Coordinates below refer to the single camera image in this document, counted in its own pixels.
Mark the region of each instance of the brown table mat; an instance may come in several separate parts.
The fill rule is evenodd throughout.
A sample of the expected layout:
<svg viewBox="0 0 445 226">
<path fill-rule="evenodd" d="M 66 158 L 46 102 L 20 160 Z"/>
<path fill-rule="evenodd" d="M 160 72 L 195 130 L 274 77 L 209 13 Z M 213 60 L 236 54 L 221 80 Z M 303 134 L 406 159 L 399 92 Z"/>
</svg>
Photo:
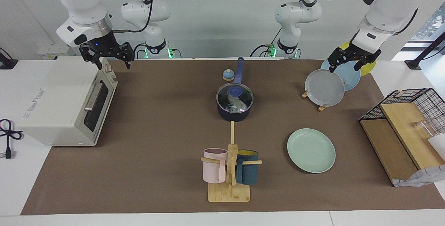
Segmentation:
<svg viewBox="0 0 445 226">
<path fill-rule="evenodd" d="M 52 148 L 23 215 L 445 208 L 434 185 L 394 188 L 358 119 L 382 98 L 372 76 L 323 112 L 302 99 L 305 79 L 322 61 L 245 61 L 243 83 L 254 93 L 235 143 L 264 161 L 248 203 L 207 202 L 202 150 L 227 148 L 230 123 L 216 91 L 236 61 L 113 61 L 119 80 L 93 148 Z M 290 134 L 313 128 L 331 139 L 334 166 L 321 174 L 296 167 Z"/>
</svg>

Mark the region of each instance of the dark green mug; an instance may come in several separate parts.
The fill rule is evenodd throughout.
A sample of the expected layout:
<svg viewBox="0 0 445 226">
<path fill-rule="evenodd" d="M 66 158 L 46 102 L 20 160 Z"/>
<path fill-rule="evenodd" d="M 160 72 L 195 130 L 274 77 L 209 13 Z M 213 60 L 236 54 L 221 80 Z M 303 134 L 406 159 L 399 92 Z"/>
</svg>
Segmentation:
<svg viewBox="0 0 445 226">
<path fill-rule="evenodd" d="M 236 182 L 252 185 L 258 179 L 258 164 L 243 165 L 244 161 L 258 160 L 258 152 L 255 150 L 238 150 L 236 158 Z"/>
</svg>

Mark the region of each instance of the cable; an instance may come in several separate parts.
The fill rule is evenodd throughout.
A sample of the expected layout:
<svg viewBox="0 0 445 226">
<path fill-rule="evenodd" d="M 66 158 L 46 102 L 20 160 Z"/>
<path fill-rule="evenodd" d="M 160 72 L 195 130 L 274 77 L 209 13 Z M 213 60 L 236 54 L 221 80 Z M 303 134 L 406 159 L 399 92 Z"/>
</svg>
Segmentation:
<svg viewBox="0 0 445 226">
<path fill-rule="evenodd" d="M 136 53 L 136 57 L 139 59 L 139 52 L 145 52 L 145 50 L 138 50 L 138 53 Z"/>
<path fill-rule="evenodd" d="M 153 0 L 150 1 L 150 11 L 148 12 L 148 18 L 147 18 L 147 22 L 145 23 L 145 26 L 142 29 L 140 29 L 140 30 L 128 31 L 128 32 L 130 32 L 130 33 L 138 33 L 138 32 L 144 31 L 147 28 L 148 24 L 150 23 L 152 9 L 153 9 Z"/>
<path fill-rule="evenodd" d="M 136 45 L 136 47 L 135 47 L 135 49 L 133 50 L 133 52 L 136 53 L 136 50 L 139 48 L 139 46 L 143 46 L 143 45 L 144 45 L 143 43 L 140 43 L 140 44 Z"/>
<path fill-rule="evenodd" d="M 148 18 L 147 18 L 147 22 L 145 23 L 145 26 L 142 29 L 137 30 L 137 31 L 126 30 L 126 32 L 138 33 L 138 32 L 144 31 L 147 28 L 148 24 L 150 23 L 150 19 L 151 19 L 151 10 L 153 9 L 153 1 L 154 0 L 150 1 L 150 11 L 148 12 Z"/>
<path fill-rule="evenodd" d="M 428 58 L 432 58 L 432 57 L 434 57 L 435 55 L 437 55 L 437 54 L 439 54 L 440 52 L 442 52 L 442 50 L 444 50 L 445 49 L 445 47 L 442 47 L 437 53 L 435 53 L 434 55 L 432 55 L 432 56 L 429 56 L 429 57 L 425 57 L 425 58 L 423 58 L 422 60 L 425 60 L 425 59 L 428 59 Z"/>
<path fill-rule="evenodd" d="M 277 34 L 275 35 L 274 39 L 272 40 L 271 44 L 274 43 L 275 39 L 278 37 L 278 34 L 280 33 L 280 31 L 281 31 L 282 29 L 283 29 L 283 28 L 280 28 L 280 29 L 279 29 L 279 31 L 278 31 Z"/>
<path fill-rule="evenodd" d="M 268 50 L 265 50 L 265 51 L 263 51 L 263 52 L 261 52 L 260 54 L 259 54 L 259 57 L 261 57 L 261 55 L 264 53 L 264 57 L 267 55 L 267 52 L 269 52 Z"/>
<path fill-rule="evenodd" d="M 179 52 L 179 56 L 181 56 L 181 58 L 183 58 L 183 54 L 181 54 L 181 51 L 180 51 L 180 50 L 178 50 L 178 49 L 172 49 L 171 51 L 177 51 L 177 52 Z"/>
<path fill-rule="evenodd" d="M 3 129 L 1 126 L 2 122 L 8 122 L 9 128 Z M 4 134 L 0 134 L 0 137 L 6 136 L 6 152 L 5 152 L 6 159 L 10 159 L 12 157 L 11 148 L 9 147 L 9 138 L 11 137 L 12 139 L 16 139 L 16 140 L 23 139 L 23 131 L 13 131 L 12 127 L 13 127 L 13 124 L 12 124 L 11 120 L 8 120 L 8 119 L 0 120 L 0 132 L 4 133 Z"/>
<path fill-rule="evenodd" d="M 297 49 L 297 52 L 300 51 L 300 55 L 298 55 L 298 60 L 300 60 L 301 54 L 302 54 L 302 50 L 300 48 Z"/>
<path fill-rule="evenodd" d="M 250 55 L 250 57 L 252 57 L 253 56 L 253 54 L 255 53 L 255 51 L 257 51 L 259 48 L 261 48 L 261 47 L 266 47 L 266 45 L 265 44 L 263 44 L 263 45 L 260 45 L 260 46 L 258 46 L 258 47 L 256 47 L 253 51 L 252 51 L 252 53 L 251 53 L 251 55 Z"/>
<path fill-rule="evenodd" d="M 6 53 L 6 55 L 8 55 L 10 60 L 13 59 L 13 57 L 11 57 L 11 55 L 6 50 L 4 50 L 2 47 L 0 47 L 0 50 L 3 50 Z"/>
<path fill-rule="evenodd" d="M 397 36 L 398 34 L 402 33 L 404 30 L 406 30 L 406 28 L 408 28 L 408 26 L 410 26 L 411 22 L 412 22 L 412 21 L 414 20 L 414 18 L 416 17 L 416 14 L 417 14 L 417 11 L 418 11 L 418 10 L 419 10 L 419 9 L 417 8 L 417 9 L 414 11 L 413 16 L 411 17 L 411 19 L 410 19 L 410 21 L 407 23 L 407 25 L 406 25 L 403 29 L 401 29 L 400 31 L 397 31 L 396 33 L 394 33 L 393 36 Z"/>
</svg>

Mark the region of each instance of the oven handle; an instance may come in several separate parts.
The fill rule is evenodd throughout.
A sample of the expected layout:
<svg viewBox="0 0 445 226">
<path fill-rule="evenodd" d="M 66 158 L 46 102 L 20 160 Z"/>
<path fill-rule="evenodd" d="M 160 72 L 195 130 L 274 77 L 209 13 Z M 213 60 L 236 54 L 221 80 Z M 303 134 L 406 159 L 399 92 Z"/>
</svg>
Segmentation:
<svg viewBox="0 0 445 226">
<path fill-rule="evenodd" d="M 94 105 L 96 105 L 97 98 L 99 97 L 99 93 L 102 90 L 104 83 L 99 82 L 94 85 L 94 89 L 91 92 L 91 95 L 89 96 L 88 102 L 84 108 L 86 111 L 92 111 L 94 108 Z"/>
</svg>

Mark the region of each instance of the table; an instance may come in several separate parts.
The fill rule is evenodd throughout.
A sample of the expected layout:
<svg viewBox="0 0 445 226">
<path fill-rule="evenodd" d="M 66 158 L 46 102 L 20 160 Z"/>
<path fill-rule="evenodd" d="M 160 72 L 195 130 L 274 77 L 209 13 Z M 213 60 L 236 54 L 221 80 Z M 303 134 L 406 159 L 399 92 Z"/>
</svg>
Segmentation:
<svg viewBox="0 0 445 226">
<path fill-rule="evenodd" d="M 32 91 L 38 87 L 38 84 L 43 80 L 43 76 L 49 71 L 53 61 L 22 61 L 18 64 L 14 71 L 5 72 L 0 75 L 0 81 L 11 82 L 10 85 L 2 85 L 2 93 L 9 93 L 9 95 L 2 95 L 0 103 L 11 104 L 6 109 L 0 107 L 0 114 L 2 117 L 8 117 L 12 120 L 20 118 L 21 114 L 14 112 L 19 107 L 27 104 L 35 93 Z M 402 88 L 430 88 L 431 83 L 421 73 L 421 71 L 410 71 L 406 68 L 403 62 L 379 61 L 372 75 L 385 96 L 395 89 Z M 11 81 L 14 78 L 27 78 L 29 85 L 25 89 L 19 88 L 17 83 Z M 13 102 L 14 99 L 23 100 L 23 102 Z M 0 187 L 3 191 L 9 192 L 2 194 L 0 202 L 0 215 L 13 216 L 19 215 L 24 206 L 27 196 L 32 188 L 35 179 L 40 171 L 40 168 L 49 152 L 49 147 L 41 145 L 39 142 L 26 137 L 22 141 L 13 143 L 13 150 L 17 152 L 15 159 L 5 160 L 0 159 L 0 172 L 2 173 L 2 181 Z M 437 183 L 437 187 L 444 196 L 445 184 L 443 182 Z M 364 222 L 373 225 L 384 225 L 391 223 L 392 218 L 404 218 L 407 221 L 406 225 L 419 225 L 423 216 L 429 218 L 431 222 L 429 225 L 441 225 L 445 216 L 445 210 L 416 210 L 416 211 L 318 211 L 318 212 L 274 212 L 274 213 L 182 213 L 182 214 L 135 214 L 135 215 L 49 215 L 49 216 L 21 216 L 21 217 L 1 217 L 0 222 L 3 225 L 17 224 L 20 220 L 23 224 L 33 223 L 42 224 L 57 223 L 58 220 L 79 221 L 82 223 L 102 221 L 106 224 L 119 224 L 119 220 L 130 221 L 132 224 L 139 224 L 142 221 L 150 220 L 153 224 L 162 225 L 166 223 L 167 218 L 176 218 L 183 223 L 187 222 L 208 222 L 207 215 L 212 215 L 212 218 L 218 218 L 224 215 L 235 218 L 250 218 L 253 222 L 259 224 L 270 224 L 270 222 L 277 222 L 274 218 L 280 218 L 287 223 L 295 225 L 344 225 L 345 223 L 363 224 Z"/>
</svg>

